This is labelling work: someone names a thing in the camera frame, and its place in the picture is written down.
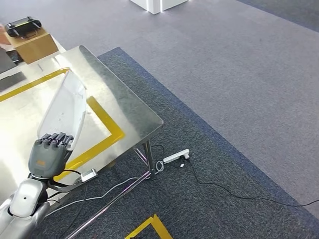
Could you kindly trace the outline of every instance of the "yellow tape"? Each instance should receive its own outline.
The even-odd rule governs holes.
[[[60,69],[60,70],[57,70],[57,71],[52,72],[51,74],[48,74],[48,75],[44,76],[44,77],[41,77],[40,79],[35,80],[35,81],[33,81],[33,82],[26,84],[24,86],[21,86],[21,87],[14,89],[13,91],[8,92],[6,94],[4,94],[2,96],[0,96],[0,102],[7,100],[7,99],[8,99],[10,97],[15,96],[15,95],[17,95],[17,94],[21,93],[21,92],[23,92],[23,91],[29,90],[29,89],[33,88],[34,86],[37,86],[39,84],[41,84],[41,83],[43,83],[43,82],[50,80],[50,79],[54,78],[54,77],[56,77],[56,76],[58,76],[60,74],[66,73],[68,70],[70,70],[70,68],[62,68],[62,69]]]
[[[102,106],[101,106],[94,97],[91,96],[86,102],[104,124],[111,135],[102,140],[101,142],[93,146],[92,148],[81,154],[67,164],[66,169],[76,170],[83,164],[91,160],[92,158],[107,149],[108,147],[123,138],[124,132],[121,130],[116,122],[109,116]],[[54,177],[54,180],[59,181],[70,172],[63,172],[59,176]]]
[[[7,100],[10,97],[13,97],[17,95],[19,93],[26,91],[28,89],[33,88],[34,86],[37,86],[39,84],[52,79],[57,75],[66,73],[70,70],[70,68],[62,68],[57,71],[54,71],[46,76],[39,78],[38,80],[35,80],[24,86],[21,86],[11,92],[4,94],[0,96],[0,102]],[[66,169],[73,169],[76,170],[83,164],[106,150],[107,148],[123,138],[125,136],[124,132],[121,130],[116,122],[114,122],[110,116],[109,116],[102,106],[101,106],[94,97],[91,96],[86,100],[86,102],[105,126],[107,127],[111,135],[102,140],[101,142],[93,146],[92,148],[81,154],[80,156],[75,158],[66,165]],[[63,172],[59,176],[54,177],[54,180],[59,181],[70,172]]]
[[[156,214],[153,217],[152,226],[161,239],[172,239],[169,231]]]
[[[139,225],[138,228],[125,237],[125,239],[134,238],[150,224],[151,224],[161,239],[172,239],[169,231],[156,214],[154,214],[153,217],[150,217]]]
[[[131,239],[131,238],[136,237],[136,235],[138,235],[138,233],[143,231],[144,228],[146,228],[147,226],[148,226],[150,223],[152,223],[152,221],[153,221],[153,218],[152,217],[150,217],[150,218],[147,219],[144,223],[139,225],[135,230],[131,232],[129,235],[128,235],[127,237],[125,237],[125,239]]]

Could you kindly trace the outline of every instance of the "gray carpet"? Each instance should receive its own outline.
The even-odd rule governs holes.
[[[120,48],[99,58],[164,120],[163,129],[152,143],[163,145],[165,156],[189,148],[190,160],[201,181],[217,182],[243,196],[289,198]],[[153,154],[155,160],[164,156],[160,147],[154,147]],[[88,183],[88,196],[100,196],[116,183],[139,176],[144,170],[145,166],[135,154],[124,156],[110,169],[102,169],[98,178]],[[84,191],[82,188],[70,194],[71,197],[63,204],[82,199]],[[119,191],[114,190],[103,200],[85,202],[72,229],[88,220]],[[79,206],[72,205],[46,218],[33,238],[60,238]],[[318,221],[305,209],[292,211],[271,202],[232,198],[219,188],[197,184],[187,164],[181,169],[168,166],[154,181],[143,182],[77,238],[124,238],[153,214],[157,214],[175,239],[319,237]],[[143,238],[153,238],[153,233],[145,230]]]
[[[129,0],[2,0],[0,21],[33,15],[95,55],[120,46],[297,201],[319,198],[319,34],[300,26],[317,27],[319,6],[248,1],[275,15],[237,0],[155,16]]]

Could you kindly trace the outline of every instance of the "white cable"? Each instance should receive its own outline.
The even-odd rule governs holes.
[[[164,162],[163,161],[157,161],[156,164],[156,170],[157,172],[156,172],[155,174],[158,174],[160,172],[163,172],[164,170]]]
[[[101,199],[101,198],[104,198],[104,197],[105,197],[107,194],[108,194],[108,193],[110,193],[110,191],[113,190],[114,188],[118,187],[118,186],[120,186],[120,185],[122,185],[122,184],[126,183],[127,181],[132,180],[132,179],[139,179],[139,178],[134,177],[134,178],[126,179],[126,180],[125,180],[125,181],[124,181],[124,182],[119,183],[119,184],[116,184],[116,185],[113,186],[113,188],[110,189],[109,191],[107,191],[107,192],[104,193],[104,195],[102,195],[102,196],[101,196],[101,197],[88,198],[88,199],[85,199],[85,201],[88,201],[88,200],[93,200],[93,199]],[[63,209],[63,208],[68,207],[68,206],[72,205],[72,204],[74,204],[74,203],[79,203],[79,202],[82,202],[82,201],[84,201],[84,199],[81,199],[81,200],[77,200],[77,201],[71,202],[71,203],[69,203],[69,204],[64,205],[64,206],[63,206],[63,207],[57,208],[57,209],[56,209],[56,210],[51,211],[51,213],[49,213],[49,214],[46,215],[45,217],[48,217],[48,216],[49,216],[49,215],[51,215],[51,214],[53,214],[53,213],[55,213],[55,212],[60,211],[60,209]]]

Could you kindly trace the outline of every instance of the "black cable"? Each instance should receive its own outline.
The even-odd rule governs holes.
[[[71,169],[66,169],[64,171],[67,171],[67,172],[73,172],[73,173],[77,173],[81,175],[81,173],[75,171],[75,170],[71,170]],[[84,194],[84,198],[83,198],[83,203],[82,204],[81,208],[79,210],[79,212],[74,217],[74,219],[66,229],[63,231],[63,233],[62,233],[60,235],[60,238],[62,238],[65,233],[67,233],[82,212],[82,210],[83,209],[84,205],[85,204],[85,200],[86,200],[86,194],[88,192],[88,186],[85,183],[85,193]]]
[[[150,146],[150,148],[153,148],[153,147],[161,147],[161,148],[162,148],[162,150],[163,150],[163,157],[164,157],[164,156],[165,156],[165,148],[164,148],[164,146],[160,145],[160,144],[156,144],[156,145],[152,145],[152,146]]]
[[[184,168],[184,167],[181,167],[181,166],[175,166],[174,164],[169,164],[169,163],[165,163],[164,165],[165,165],[165,166],[169,166],[169,167],[174,167],[174,168],[177,168],[177,169],[179,169],[179,168]]]
[[[61,238],[67,233],[82,212],[82,210],[83,209],[84,205],[85,204],[85,200],[86,200],[86,193],[88,192],[88,186],[87,184],[85,184],[85,193],[84,194],[84,198],[83,198],[83,203],[82,204],[81,208],[79,210],[79,212],[74,217],[74,219],[67,228],[64,230],[63,233],[61,234]]]
[[[77,173],[79,175],[81,175],[81,173],[79,173],[78,171],[72,170],[72,169],[65,169],[65,170],[63,170],[63,172],[73,172],[73,173]],[[61,192],[57,192],[57,193],[52,194],[50,197],[48,197],[48,199],[53,198],[53,197],[57,196],[57,195],[60,194],[60,193]]]
[[[47,200],[47,202],[48,202],[48,201],[53,201],[53,202],[56,202],[56,203],[60,204],[60,202],[59,202],[59,201],[57,201],[57,200],[54,200],[54,199],[49,199],[49,200]]]
[[[73,173],[77,173],[79,175],[81,175],[80,172],[77,172],[77,171],[72,170],[72,169],[64,169],[63,172],[73,172]]]
[[[217,183],[203,183],[200,182],[200,180],[198,180],[197,176],[195,173],[195,170],[193,167],[193,164],[191,164],[190,160],[187,160],[189,162],[189,164],[190,165],[191,169],[193,170],[194,176],[195,176],[196,181],[197,181],[197,183],[199,184],[202,184],[202,185],[215,185],[217,187],[220,187],[226,192],[228,192],[228,194],[235,197],[235,198],[239,198],[239,199],[246,199],[246,200],[255,200],[255,199],[260,199],[260,200],[266,200],[266,201],[270,201],[270,202],[273,202],[273,203],[277,203],[277,204],[280,204],[280,205],[284,205],[284,206],[287,206],[287,207],[305,207],[305,206],[308,206],[313,203],[316,203],[316,202],[319,202],[319,200],[314,200],[310,203],[307,203],[307,204],[302,204],[302,205],[291,205],[291,204],[286,204],[286,203],[281,203],[281,202],[277,202],[275,200],[272,200],[272,199],[268,199],[268,198],[263,198],[263,197],[241,197],[241,196],[238,196],[238,195],[235,195],[232,192],[231,192],[230,190],[225,188],[221,185],[217,184]]]
[[[57,192],[57,193],[52,194],[52,195],[51,195],[50,197],[48,197],[48,199],[53,198],[53,197],[57,196],[57,195],[60,194],[60,193],[61,193],[61,192]]]

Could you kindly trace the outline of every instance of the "reflective table surface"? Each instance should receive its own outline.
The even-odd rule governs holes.
[[[100,170],[150,139],[163,125],[161,118],[84,46],[0,74],[0,203],[29,174],[27,163],[37,129],[64,74],[24,91],[23,86],[63,68],[76,73],[86,88],[88,104],[83,128],[68,161],[81,158],[79,172]],[[19,93],[8,96],[14,90]],[[89,104],[88,99],[94,101]],[[121,136],[106,140],[119,131]],[[101,146],[107,141],[109,145]],[[59,180],[72,184],[76,178],[68,174]]]

